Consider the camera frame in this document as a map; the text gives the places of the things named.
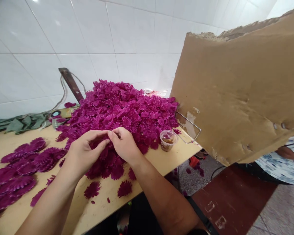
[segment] finger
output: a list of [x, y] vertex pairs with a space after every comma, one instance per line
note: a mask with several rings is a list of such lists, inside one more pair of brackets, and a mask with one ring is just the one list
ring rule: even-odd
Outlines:
[[113, 144], [116, 144], [117, 142], [120, 141], [119, 137], [117, 136], [117, 134], [115, 134], [112, 131], [108, 131], [108, 137], [109, 139], [112, 141]]
[[123, 134], [125, 134], [128, 130], [125, 129], [124, 127], [118, 127], [114, 130], [112, 130], [115, 134], [118, 134], [119, 136], [122, 136]]
[[80, 138], [90, 142], [99, 136], [106, 135], [107, 133], [108, 133], [107, 130], [105, 130], [105, 131], [91, 130], [91, 131], [87, 131], [86, 133], [84, 133]]
[[103, 140], [101, 141], [97, 147], [95, 149], [93, 149], [92, 151], [90, 151], [90, 154], [92, 157], [99, 157], [99, 155], [101, 154], [101, 152], [105, 149], [105, 147], [110, 143], [110, 140]]

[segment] tiled floor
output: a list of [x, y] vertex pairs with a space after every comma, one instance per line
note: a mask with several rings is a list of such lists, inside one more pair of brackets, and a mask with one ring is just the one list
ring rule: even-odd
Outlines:
[[[212, 172], [222, 166], [208, 156], [201, 161], [205, 177], [193, 170], [188, 161], [178, 168], [180, 191], [193, 195], [210, 182]], [[247, 235], [294, 235], [294, 185], [279, 185]]]
[[279, 185], [248, 235], [294, 235], [294, 185]]

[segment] floral patterned clothing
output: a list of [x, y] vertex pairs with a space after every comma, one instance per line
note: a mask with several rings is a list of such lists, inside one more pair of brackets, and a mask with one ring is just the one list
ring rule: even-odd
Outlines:
[[[294, 143], [294, 136], [286, 145]], [[288, 146], [294, 152], [294, 145]], [[265, 154], [255, 161], [265, 172], [283, 182], [294, 184], [294, 160], [281, 157], [276, 152]]]

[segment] metal bracket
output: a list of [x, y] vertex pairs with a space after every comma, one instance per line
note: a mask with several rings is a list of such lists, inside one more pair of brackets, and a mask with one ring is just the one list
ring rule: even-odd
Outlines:
[[184, 117], [184, 118], [186, 119], [186, 121], [188, 121], [189, 123], [191, 123], [194, 127], [196, 127], [196, 128], [199, 130], [198, 134], [196, 135], [196, 137], [194, 138], [194, 140], [192, 140], [191, 142], [186, 142], [186, 141], [185, 141], [185, 140], [179, 135], [179, 137], [183, 140], [183, 142], [184, 142], [185, 144], [191, 144], [191, 143], [193, 143], [194, 141], [196, 141], [197, 137], [199, 136], [200, 132], [202, 132], [202, 130], [201, 130], [198, 126], [196, 126], [194, 123], [192, 123], [190, 120], [188, 120], [185, 116], [183, 116], [180, 112], [176, 112], [176, 113], [175, 113], [175, 118], [176, 118], [176, 114], [179, 114], [179, 115], [181, 115], [182, 117]]
[[81, 91], [79, 90], [78, 86], [76, 85], [76, 82], [74, 78], [72, 77], [70, 71], [67, 68], [59, 68], [59, 72], [63, 76], [64, 80], [68, 84], [70, 90], [72, 91], [73, 95], [75, 96], [76, 100], [79, 102], [83, 99], [83, 95]]

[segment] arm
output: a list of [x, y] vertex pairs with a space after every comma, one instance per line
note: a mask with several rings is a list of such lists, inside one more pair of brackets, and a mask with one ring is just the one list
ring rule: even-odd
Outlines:
[[294, 152], [287, 146], [279, 147], [278, 150], [276, 150], [276, 153], [283, 158], [294, 160]]
[[116, 152], [132, 167], [164, 234], [206, 229], [184, 196], [142, 155], [129, 131], [119, 127], [108, 136]]
[[54, 181], [48, 186], [16, 235], [61, 234], [69, 213], [75, 187], [98, 159], [110, 140], [91, 150], [89, 143], [107, 131], [88, 131], [74, 141]]

